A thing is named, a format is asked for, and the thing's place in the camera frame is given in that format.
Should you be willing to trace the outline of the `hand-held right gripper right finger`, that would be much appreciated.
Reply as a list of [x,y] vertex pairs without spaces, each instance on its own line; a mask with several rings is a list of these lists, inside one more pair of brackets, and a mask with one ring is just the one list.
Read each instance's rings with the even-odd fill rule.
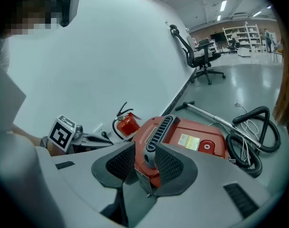
[[185,192],[196,180],[195,162],[164,143],[155,145],[155,162],[160,176],[158,197],[177,196]]

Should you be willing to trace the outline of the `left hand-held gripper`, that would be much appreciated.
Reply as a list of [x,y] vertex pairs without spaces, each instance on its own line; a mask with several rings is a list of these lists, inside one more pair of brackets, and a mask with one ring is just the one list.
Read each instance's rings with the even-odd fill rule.
[[76,124],[64,115],[56,118],[48,134],[48,139],[65,154],[69,153],[73,145],[81,145],[83,137],[86,148],[105,148],[113,145],[107,138],[84,133],[82,125]]

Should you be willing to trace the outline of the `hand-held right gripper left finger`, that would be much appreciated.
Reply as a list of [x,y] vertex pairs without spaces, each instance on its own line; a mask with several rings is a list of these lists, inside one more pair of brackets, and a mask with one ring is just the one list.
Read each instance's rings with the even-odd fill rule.
[[135,165],[135,143],[122,147],[97,159],[91,167],[94,177],[107,188],[121,188]]

